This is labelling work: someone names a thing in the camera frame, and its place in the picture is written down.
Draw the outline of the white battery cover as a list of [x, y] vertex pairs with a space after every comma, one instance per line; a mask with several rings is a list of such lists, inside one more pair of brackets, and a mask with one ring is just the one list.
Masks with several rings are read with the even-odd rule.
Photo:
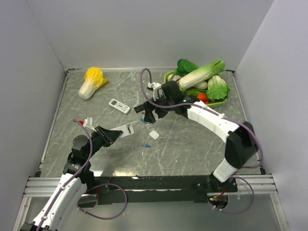
[[156, 140], [158, 137], [159, 137], [159, 134], [155, 131], [155, 130], [152, 130], [149, 135], [154, 139]]

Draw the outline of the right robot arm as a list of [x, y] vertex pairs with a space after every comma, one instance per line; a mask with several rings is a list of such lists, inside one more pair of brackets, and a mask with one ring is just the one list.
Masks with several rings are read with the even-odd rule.
[[152, 98], [146, 98], [144, 120], [155, 123], [154, 113], [163, 118], [170, 111], [197, 122], [215, 133], [226, 144], [224, 158], [211, 173], [210, 186], [220, 192], [227, 181], [257, 152], [261, 152], [258, 139], [250, 123], [239, 123], [208, 107], [193, 95], [186, 96], [174, 81], [163, 85], [149, 82]]

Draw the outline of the white grey-faced remote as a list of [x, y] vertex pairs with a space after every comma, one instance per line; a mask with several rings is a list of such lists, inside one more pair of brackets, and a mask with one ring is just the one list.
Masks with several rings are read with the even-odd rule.
[[119, 136], [119, 139], [132, 135], [134, 133], [132, 124], [122, 125], [117, 128], [114, 128], [113, 130], [122, 131], [121, 135]]

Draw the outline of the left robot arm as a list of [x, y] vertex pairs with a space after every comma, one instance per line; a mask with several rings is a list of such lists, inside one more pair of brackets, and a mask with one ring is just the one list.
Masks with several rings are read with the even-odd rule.
[[21, 226], [21, 231], [61, 230], [81, 196], [95, 188], [94, 173], [90, 171], [91, 157], [100, 148], [111, 146], [126, 134], [120, 127], [111, 130], [100, 126], [83, 129], [86, 134], [73, 139], [71, 152], [56, 189], [33, 221]]

